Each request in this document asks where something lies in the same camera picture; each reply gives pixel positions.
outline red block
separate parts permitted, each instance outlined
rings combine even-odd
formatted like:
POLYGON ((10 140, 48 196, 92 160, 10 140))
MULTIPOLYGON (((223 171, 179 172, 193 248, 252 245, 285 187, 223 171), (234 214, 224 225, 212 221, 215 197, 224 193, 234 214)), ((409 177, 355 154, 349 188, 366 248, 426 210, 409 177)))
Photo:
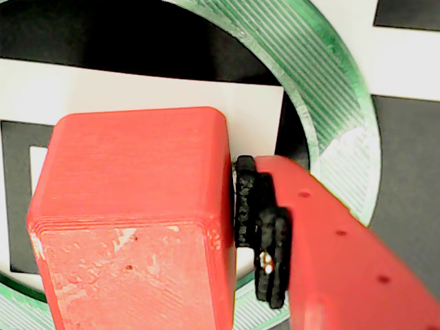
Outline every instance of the red block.
POLYGON ((226 119, 212 108, 74 114, 27 219, 57 329, 231 329, 226 119))

